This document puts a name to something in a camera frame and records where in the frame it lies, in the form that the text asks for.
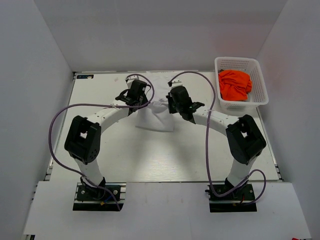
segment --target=white plastic basket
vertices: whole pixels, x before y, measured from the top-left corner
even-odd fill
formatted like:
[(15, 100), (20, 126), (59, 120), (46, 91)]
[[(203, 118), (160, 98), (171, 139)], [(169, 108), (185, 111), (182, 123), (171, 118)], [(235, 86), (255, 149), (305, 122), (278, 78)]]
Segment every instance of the white plastic basket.
[[(262, 75), (259, 62), (253, 58), (245, 57), (217, 57), (214, 60), (215, 80), (217, 88), (217, 96), (220, 105), (227, 109), (245, 109), (256, 108), (260, 105), (266, 105), (269, 102), (268, 93), (265, 85), (264, 76)], [(221, 98), (218, 71), (223, 70), (239, 70), (250, 75), (252, 81), (252, 90), (248, 94), (246, 101), (226, 101)]]

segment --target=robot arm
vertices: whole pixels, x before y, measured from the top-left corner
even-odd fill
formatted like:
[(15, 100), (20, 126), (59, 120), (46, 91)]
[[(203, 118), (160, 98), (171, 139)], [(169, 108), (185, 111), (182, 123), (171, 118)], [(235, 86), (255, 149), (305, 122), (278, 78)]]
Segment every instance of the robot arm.
[[(179, 113), (186, 121), (207, 126), (209, 108), (201, 102), (192, 102), (181, 81), (172, 82), (171, 91), (166, 97), (171, 114)], [(267, 143), (249, 115), (238, 118), (213, 110), (209, 126), (228, 139), (234, 159), (225, 184), (230, 188), (235, 187), (249, 175), (252, 165)]]
[[(145, 95), (147, 83), (133, 76), (126, 79), (128, 89), (120, 93), (113, 101), (111, 108), (104, 108), (87, 117), (76, 116), (71, 123), (64, 148), (78, 164), (80, 171), (95, 185), (104, 187), (105, 178), (102, 176), (97, 156), (100, 151), (101, 134), (114, 123), (131, 115), (137, 108), (148, 100)], [(104, 190), (93, 187), (81, 177), (82, 184), (95, 199), (104, 196)]]

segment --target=black mounting base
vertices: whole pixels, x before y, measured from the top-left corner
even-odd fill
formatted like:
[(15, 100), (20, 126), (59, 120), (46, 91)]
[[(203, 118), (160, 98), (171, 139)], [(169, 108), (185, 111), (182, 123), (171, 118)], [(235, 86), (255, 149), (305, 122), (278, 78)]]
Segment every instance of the black mounting base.
[[(120, 209), (125, 202), (125, 184), (106, 184), (105, 187), (110, 190), (117, 200)], [(86, 187), (81, 183), (77, 186), (75, 199), (73, 203), (73, 211), (102, 211), (102, 212), (119, 212), (118, 207), (108, 192), (101, 199), (93, 198)]]
[[(218, 194), (227, 192), (230, 188), (225, 184), (214, 184), (214, 190)], [(210, 213), (232, 213), (232, 212), (256, 212), (257, 206), (255, 203), (247, 205), (255, 199), (254, 189), (251, 184), (233, 191), (224, 197), (216, 197), (210, 189), (205, 191), (209, 193), (209, 208)]]

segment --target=white platform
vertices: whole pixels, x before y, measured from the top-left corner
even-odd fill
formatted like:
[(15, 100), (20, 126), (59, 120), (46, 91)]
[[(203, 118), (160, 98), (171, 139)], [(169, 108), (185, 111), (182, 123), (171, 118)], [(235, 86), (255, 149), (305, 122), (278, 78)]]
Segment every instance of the white platform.
[[(40, 182), (24, 234), (35, 240), (291, 240), (310, 233), (291, 183), (257, 212), (210, 213), (206, 183), (128, 183), (121, 212), (72, 211), (77, 181)], [(256, 194), (262, 183), (253, 183)]]
[[(160, 72), (161, 76), (174, 76), (177, 72)], [(203, 72), (216, 86), (214, 72)], [(70, 104), (96, 103), (110, 104), (114, 98), (126, 89), (125, 78), (128, 73), (95, 74), (93, 79), (76, 79)], [(213, 99), (211, 88), (205, 79), (198, 75), (185, 74), (179, 77), (195, 102), (210, 105)], [(76, 115), (86, 117), (97, 112), (99, 107), (74, 107), (68, 110), (61, 138), (56, 150), (58, 159), (64, 164), (78, 169), (75, 161), (64, 149), (64, 143), (72, 119)], [(256, 109), (223, 111), (219, 102), (214, 109), (230, 115), (254, 117), (263, 133), (262, 123)], [(135, 127), (135, 116), (122, 119), (107, 129), (101, 137), (98, 164), (107, 182), (207, 182), (205, 164), (205, 127), (194, 125), (176, 114), (175, 129), (171, 133), (155, 132)], [(210, 171), (214, 181), (224, 181), (228, 175), (233, 157), (227, 138), (210, 131), (209, 138)], [(253, 165), (261, 169), (268, 180), (278, 180), (274, 160), (269, 145)], [(54, 164), (51, 181), (77, 179), (79, 176)], [(262, 176), (254, 173), (251, 180), (261, 180)]]

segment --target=white wall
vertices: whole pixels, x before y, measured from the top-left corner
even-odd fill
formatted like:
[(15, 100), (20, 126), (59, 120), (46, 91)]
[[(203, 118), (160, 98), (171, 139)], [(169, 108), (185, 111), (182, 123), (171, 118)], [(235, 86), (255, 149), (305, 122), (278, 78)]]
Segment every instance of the white wall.
[(0, 33), (0, 238), (18, 240), (73, 77), (33, 0), (2, 0)]
[(256, 58), (287, 0), (35, 0), (73, 71), (212, 70)]
[(289, 0), (257, 59), (269, 95), (260, 110), (276, 160), (312, 239), (320, 239), (320, 1)]

